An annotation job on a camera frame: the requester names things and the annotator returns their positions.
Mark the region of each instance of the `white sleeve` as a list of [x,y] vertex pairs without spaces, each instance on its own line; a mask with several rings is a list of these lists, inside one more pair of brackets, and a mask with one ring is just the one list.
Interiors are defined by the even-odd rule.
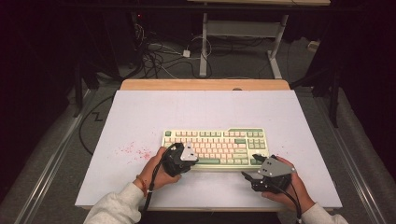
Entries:
[[108,193],[91,209],[84,224],[90,223],[136,223],[141,214],[138,211],[143,192],[129,183],[120,193]]
[[340,215],[331,216],[318,203],[303,213],[303,223],[305,224],[347,224],[347,221]]

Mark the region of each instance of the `gray floor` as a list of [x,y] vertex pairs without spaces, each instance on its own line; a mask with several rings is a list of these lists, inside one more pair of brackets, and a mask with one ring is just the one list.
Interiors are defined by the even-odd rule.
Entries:
[[[257,44],[253,41],[244,43]],[[232,52],[230,52],[230,45],[224,41],[220,42],[214,39],[211,44],[213,49],[209,56],[212,69],[210,78],[273,78],[265,55],[265,52],[271,48],[270,40],[264,40],[255,47],[234,44]],[[291,45],[289,43],[281,44],[276,59],[282,77],[289,83],[304,76],[314,56],[314,53],[306,50],[307,44],[308,41],[305,39],[295,41]],[[168,48],[162,50],[182,52],[184,49],[173,43],[164,45]],[[192,58],[199,57],[199,53],[196,52],[198,51],[192,51]],[[178,57],[164,53],[161,55],[165,61]],[[166,68],[167,72],[160,71],[158,78],[193,78],[191,67],[193,67],[194,74],[198,76],[198,60],[182,61],[190,62],[192,65],[179,63],[168,67],[173,63],[164,63],[163,68],[168,67]],[[123,74],[130,71],[127,66],[121,66],[120,70]],[[134,78],[143,76],[144,74],[140,73]],[[82,121],[87,114],[88,118],[81,126],[81,138],[86,147],[94,151],[105,124],[106,115],[111,107],[111,101],[105,101],[92,111],[99,112],[96,121],[95,115],[88,114],[88,112],[102,100],[112,96],[119,86],[120,84],[117,82],[101,79],[99,90],[86,91],[84,116],[77,119],[73,118],[75,109],[73,102],[75,100],[73,92],[71,92],[70,106],[42,138],[13,188],[1,204],[0,223],[83,222],[88,211],[75,207],[74,203],[89,166],[91,155],[82,146],[78,137],[78,129],[71,133],[70,138],[65,138],[65,136],[73,131],[71,127],[78,121]],[[343,91],[340,90],[337,113],[338,129],[334,129],[327,119],[328,99],[326,97],[314,98],[310,88],[307,87],[298,88],[296,93],[343,203],[343,208],[332,213],[341,214],[349,223],[392,223],[396,220],[394,180],[376,155]],[[53,178],[51,175],[42,176],[45,170],[52,171]],[[40,176],[43,180],[48,180],[48,189],[43,190],[41,194],[34,194],[35,197],[29,205],[35,203],[36,206],[24,207],[37,181],[40,180]],[[281,212],[278,216],[282,223],[294,223],[295,214],[292,212]]]

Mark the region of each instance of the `mechanical keyboard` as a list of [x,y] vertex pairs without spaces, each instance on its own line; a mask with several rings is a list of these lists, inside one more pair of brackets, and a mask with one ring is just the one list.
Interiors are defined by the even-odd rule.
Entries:
[[174,143],[191,144],[199,160],[191,169],[198,171],[257,171],[262,163],[252,155],[270,155],[262,128],[164,131],[163,147]]

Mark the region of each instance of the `person's left hand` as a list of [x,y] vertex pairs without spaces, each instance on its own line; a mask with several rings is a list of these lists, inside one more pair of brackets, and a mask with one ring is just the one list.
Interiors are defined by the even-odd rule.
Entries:
[[[165,147],[160,147],[157,155],[155,155],[148,161],[146,166],[143,168],[142,173],[140,173],[139,175],[145,181],[147,188],[149,188],[149,184],[151,183],[152,172],[155,166],[160,162],[165,150]],[[180,178],[181,175],[176,175],[175,177],[172,177],[167,174],[163,169],[163,166],[161,165],[154,180],[154,189],[160,189],[164,185],[176,183]],[[136,179],[134,181],[134,184],[137,185],[140,189],[143,189],[143,185],[140,180]]]

